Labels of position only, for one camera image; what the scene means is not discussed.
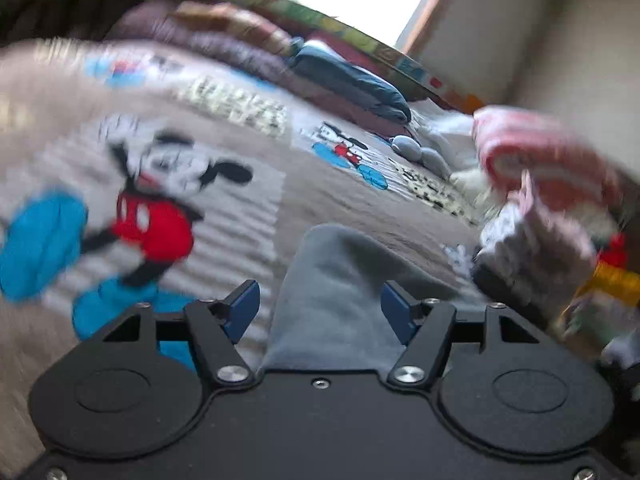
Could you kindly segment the grey fleece garment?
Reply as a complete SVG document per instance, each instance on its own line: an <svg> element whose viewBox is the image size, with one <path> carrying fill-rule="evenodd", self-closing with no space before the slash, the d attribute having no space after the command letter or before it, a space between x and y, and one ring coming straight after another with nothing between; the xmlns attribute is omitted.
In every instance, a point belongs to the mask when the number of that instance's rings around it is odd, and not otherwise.
<svg viewBox="0 0 640 480"><path fill-rule="evenodd" d="M471 283L427 274L374 238L338 224L307 232L280 287L262 370L375 370L384 376L404 352L381 309L383 285L413 297L481 311Z"/></svg>

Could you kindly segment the pile of folded clothes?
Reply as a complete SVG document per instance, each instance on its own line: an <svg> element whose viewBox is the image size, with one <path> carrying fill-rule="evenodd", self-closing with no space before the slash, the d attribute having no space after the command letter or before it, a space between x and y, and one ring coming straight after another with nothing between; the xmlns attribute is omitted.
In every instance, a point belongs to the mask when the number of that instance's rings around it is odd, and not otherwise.
<svg viewBox="0 0 640 480"><path fill-rule="evenodd" d="M472 279L491 300L546 327L598 264L591 237L570 212L618 205L618 172L556 119L524 108L480 108L472 138L480 169L504 198L480 232Z"/></svg>

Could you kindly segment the grey plush toy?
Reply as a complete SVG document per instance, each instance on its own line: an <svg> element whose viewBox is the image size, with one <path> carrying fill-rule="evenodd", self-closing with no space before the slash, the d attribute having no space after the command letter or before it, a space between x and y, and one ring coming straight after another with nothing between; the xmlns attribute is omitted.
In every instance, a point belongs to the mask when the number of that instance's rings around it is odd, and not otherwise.
<svg viewBox="0 0 640 480"><path fill-rule="evenodd" d="M442 155L432 148L424 148L410 136L395 136L390 141L390 146L396 154L423 166L442 180L450 178L451 169Z"/></svg>

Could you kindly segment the Mickey Mouse bed blanket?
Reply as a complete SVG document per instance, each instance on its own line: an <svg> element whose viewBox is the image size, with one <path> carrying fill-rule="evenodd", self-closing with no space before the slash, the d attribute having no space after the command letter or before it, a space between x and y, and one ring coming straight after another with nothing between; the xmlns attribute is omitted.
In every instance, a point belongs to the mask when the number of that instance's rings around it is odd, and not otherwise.
<svg viewBox="0 0 640 480"><path fill-rule="evenodd" d="M353 126L167 51L31 42L1 55L1 469L54 442L92 456L155 448L213 380L262 372L280 287L308 231L363 232L427 274L473 248L456 192ZM222 300L260 307L237 344Z"/></svg>

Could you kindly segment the blue pillow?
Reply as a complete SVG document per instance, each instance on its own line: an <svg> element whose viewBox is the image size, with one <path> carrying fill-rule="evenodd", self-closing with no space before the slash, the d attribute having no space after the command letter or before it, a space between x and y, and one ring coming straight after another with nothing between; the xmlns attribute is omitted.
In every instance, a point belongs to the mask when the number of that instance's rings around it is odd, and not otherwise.
<svg viewBox="0 0 640 480"><path fill-rule="evenodd" d="M352 64L320 40L304 42L290 58L292 71L399 125L411 122L411 110L400 91L382 77Z"/></svg>

